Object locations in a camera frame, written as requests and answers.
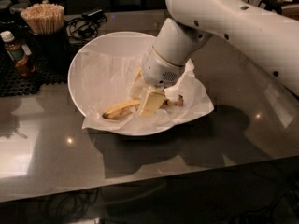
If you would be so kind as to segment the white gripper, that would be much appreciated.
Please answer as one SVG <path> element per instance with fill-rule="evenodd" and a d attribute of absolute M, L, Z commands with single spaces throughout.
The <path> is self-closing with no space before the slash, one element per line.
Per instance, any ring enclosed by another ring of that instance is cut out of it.
<path fill-rule="evenodd" d="M 183 71 L 183 66 L 171 64 L 150 45 L 143 56 L 141 69 L 136 72 L 133 82 L 135 83 L 143 78 L 147 84 L 153 86 L 173 86 L 177 83 Z M 165 99 L 163 91 L 143 90 L 140 95 L 140 105 L 137 109 L 138 115 L 141 117 L 152 116 Z"/>

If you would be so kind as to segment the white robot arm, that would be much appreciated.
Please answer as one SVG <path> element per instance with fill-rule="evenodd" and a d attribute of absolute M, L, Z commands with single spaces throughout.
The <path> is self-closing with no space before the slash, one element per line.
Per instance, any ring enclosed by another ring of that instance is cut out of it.
<path fill-rule="evenodd" d="M 142 60 L 143 81 L 166 87 L 216 35 L 299 94 L 299 23 L 242 0 L 165 0 L 170 17 Z"/>

